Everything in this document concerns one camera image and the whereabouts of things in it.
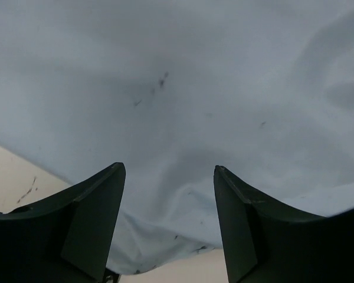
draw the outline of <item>wrinkled fabric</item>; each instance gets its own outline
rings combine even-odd
[[[354,192],[354,0],[0,1],[0,145],[71,183],[125,163],[120,274],[221,247],[216,164],[330,207]]]
[[[354,208],[354,183],[302,193],[283,202],[316,215],[332,216]]]

